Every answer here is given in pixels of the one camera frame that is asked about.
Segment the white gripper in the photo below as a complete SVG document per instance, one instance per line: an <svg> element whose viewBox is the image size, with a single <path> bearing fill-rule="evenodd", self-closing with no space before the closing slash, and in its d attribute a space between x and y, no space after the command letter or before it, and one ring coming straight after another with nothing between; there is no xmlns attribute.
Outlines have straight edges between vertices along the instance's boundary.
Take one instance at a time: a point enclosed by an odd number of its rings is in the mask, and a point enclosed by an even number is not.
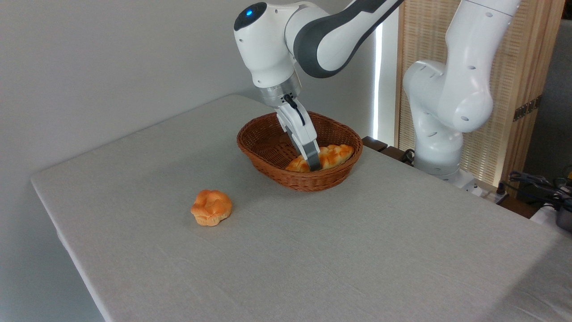
<svg viewBox="0 0 572 322"><path fill-rule="evenodd" d="M317 133L306 108L298 101L286 102L276 108L280 120L288 129L288 136L299 155L307 162L310 171L319 171L322 165L319 159L320 148L317 145Z"/></svg>

